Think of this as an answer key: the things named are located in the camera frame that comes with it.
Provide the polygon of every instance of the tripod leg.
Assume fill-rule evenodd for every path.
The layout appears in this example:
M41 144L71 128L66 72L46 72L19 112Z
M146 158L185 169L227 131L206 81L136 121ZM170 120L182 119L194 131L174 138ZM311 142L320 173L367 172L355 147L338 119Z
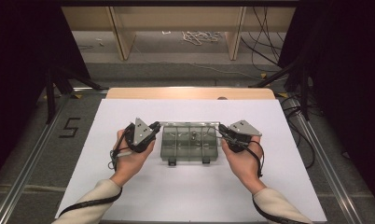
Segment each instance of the tripod leg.
M62 71L63 73L67 74L68 76L71 76L73 77L74 79L78 80L79 82L89 86L89 87L92 87L93 89L97 90L97 91L106 91L108 90L109 88L107 87L102 87L84 77L80 77L79 75L75 74L74 72L66 69L66 68L62 68L62 67L57 67L60 71Z

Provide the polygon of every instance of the person's right hand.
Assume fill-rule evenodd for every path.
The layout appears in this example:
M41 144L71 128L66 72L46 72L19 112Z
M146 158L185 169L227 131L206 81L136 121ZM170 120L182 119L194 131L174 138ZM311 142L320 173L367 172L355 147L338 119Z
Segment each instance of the person's right hand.
M260 143L259 136L252 136L251 141ZM261 159L263 152L255 142L249 143L248 148L251 149ZM257 160L246 150L241 152L233 152L225 139L222 138L222 149L228 159L231 171L240 179L240 181L248 188L252 194L257 193L266 186L259 180L257 170L259 164Z

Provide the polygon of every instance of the white cable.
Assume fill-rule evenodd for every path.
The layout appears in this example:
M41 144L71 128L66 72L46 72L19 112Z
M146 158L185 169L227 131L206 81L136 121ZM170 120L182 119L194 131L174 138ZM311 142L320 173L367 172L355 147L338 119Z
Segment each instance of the white cable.
M172 63L172 62L166 62L166 61L158 61L158 62L153 62L153 61L150 61L148 60L144 54L141 52L141 50L139 50L134 44L133 46L135 47L135 49L140 53L141 57L147 62L147 63ZM241 72L226 72L226 71L221 71L221 70L218 70L218 69L215 69L213 67L207 67L207 66L201 66L201 65L196 65L194 63L188 63L189 65L191 66L194 66L194 67L199 67L199 68L205 68L205 69L211 69L211 70L214 70L216 72L219 72L219 73L224 73L224 74L239 74L239 75L243 75L243 76L246 76L246 77L250 77L252 79L255 79L255 80L263 80L261 78L258 78L258 77L251 77L245 73L241 73Z
M217 42L218 38L221 38L222 35L220 32L182 32L183 39L187 42L190 42L196 46L202 45L202 41L206 42Z

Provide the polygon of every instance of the handheld controller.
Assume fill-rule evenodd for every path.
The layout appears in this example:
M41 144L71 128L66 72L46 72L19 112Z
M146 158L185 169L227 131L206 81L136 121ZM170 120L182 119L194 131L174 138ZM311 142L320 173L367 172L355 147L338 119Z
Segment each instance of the handheld controller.
M132 151L141 153L146 150L150 142L156 139L156 133L160 131L160 123L158 121L147 126L141 119L136 118L135 124L131 123L124 129L123 135L119 138L116 149L111 150L111 162L108 163L109 169L117 170L117 157L127 156L132 154ZM121 142L126 139L129 149L132 151L120 152L124 148L120 148Z
M237 121L226 127L224 124L219 124L219 132L225 138L229 148L233 152L244 151L253 135L261 136L261 132L254 128L245 120Z
M141 119L137 118L135 124L131 123L125 130L125 138L129 148L141 153L146 150L150 142L156 139L156 133L160 131L158 121L147 126Z

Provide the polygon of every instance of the wrist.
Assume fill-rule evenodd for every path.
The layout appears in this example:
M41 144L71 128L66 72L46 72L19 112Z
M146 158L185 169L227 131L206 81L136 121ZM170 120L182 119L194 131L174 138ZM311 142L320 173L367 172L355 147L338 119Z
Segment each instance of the wrist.
M119 175L118 173L114 173L109 179L121 188L129 181L129 178L126 178L125 175Z
M242 177L240 181L253 195L267 187L257 176Z

